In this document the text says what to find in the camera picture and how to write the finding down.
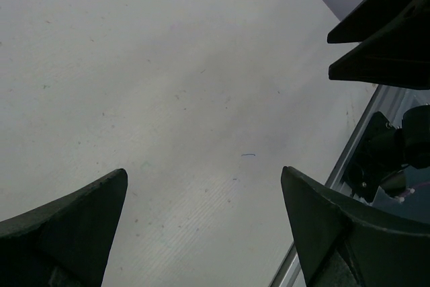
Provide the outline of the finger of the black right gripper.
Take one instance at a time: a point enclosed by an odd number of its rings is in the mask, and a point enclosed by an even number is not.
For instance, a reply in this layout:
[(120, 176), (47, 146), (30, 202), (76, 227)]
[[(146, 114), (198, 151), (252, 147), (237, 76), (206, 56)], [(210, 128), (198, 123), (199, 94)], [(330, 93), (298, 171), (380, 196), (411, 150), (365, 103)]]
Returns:
[(411, 1), (363, 0), (328, 33), (327, 42), (362, 42), (392, 21)]
[(329, 79), (429, 89), (429, 0), (412, 0), (391, 22), (329, 66)]

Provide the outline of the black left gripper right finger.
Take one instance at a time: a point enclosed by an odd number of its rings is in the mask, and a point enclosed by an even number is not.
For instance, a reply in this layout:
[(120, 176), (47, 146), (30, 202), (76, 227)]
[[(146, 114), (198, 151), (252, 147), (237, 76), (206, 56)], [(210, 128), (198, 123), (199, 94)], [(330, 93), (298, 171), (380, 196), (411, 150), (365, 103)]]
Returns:
[(282, 192), (307, 286), (428, 286), (429, 225), (367, 206), (284, 167)]

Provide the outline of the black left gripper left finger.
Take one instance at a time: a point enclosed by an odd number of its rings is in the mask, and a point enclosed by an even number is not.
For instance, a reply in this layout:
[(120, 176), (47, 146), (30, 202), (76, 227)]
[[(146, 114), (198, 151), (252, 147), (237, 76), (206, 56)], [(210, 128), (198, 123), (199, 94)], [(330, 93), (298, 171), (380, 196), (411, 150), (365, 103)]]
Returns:
[(1, 222), (2, 286), (101, 286), (126, 198), (116, 169)]

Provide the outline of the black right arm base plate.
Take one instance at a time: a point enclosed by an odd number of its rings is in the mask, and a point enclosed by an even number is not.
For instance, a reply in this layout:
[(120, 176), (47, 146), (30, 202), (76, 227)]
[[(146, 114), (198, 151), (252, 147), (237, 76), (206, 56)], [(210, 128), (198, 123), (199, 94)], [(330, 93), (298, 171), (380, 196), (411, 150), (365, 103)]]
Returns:
[(343, 174), (352, 191), (372, 202), (382, 180), (404, 165), (402, 130), (376, 112), (370, 118)]

